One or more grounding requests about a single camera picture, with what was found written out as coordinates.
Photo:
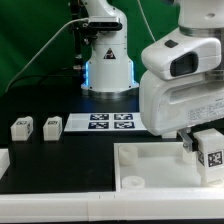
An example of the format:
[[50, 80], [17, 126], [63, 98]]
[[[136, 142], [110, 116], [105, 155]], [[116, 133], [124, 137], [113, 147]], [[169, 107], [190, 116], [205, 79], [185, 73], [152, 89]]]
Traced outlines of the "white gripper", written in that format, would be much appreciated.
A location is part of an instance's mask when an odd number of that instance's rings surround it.
[[139, 110], [151, 134], [179, 130], [183, 148], [192, 152], [191, 130], [184, 128], [224, 117], [224, 81], [206, 80], [203, 73], [164, 81], [147, 71], [140, 81]]

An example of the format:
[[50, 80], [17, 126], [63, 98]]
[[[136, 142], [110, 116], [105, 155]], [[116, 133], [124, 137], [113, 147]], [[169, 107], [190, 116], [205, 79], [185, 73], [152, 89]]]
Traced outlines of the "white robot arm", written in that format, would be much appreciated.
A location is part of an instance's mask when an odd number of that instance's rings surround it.
[[187, 128], [224, 118], [224, 0], [167, 1], [180, 6], [178, 27], [142, 51], [147, 71], [136, 83], [125, 15], [107, 0], [83, 0], [97, 39], [82, 88], [101, 98], [137, 88], [145, 128], [187, 139]]

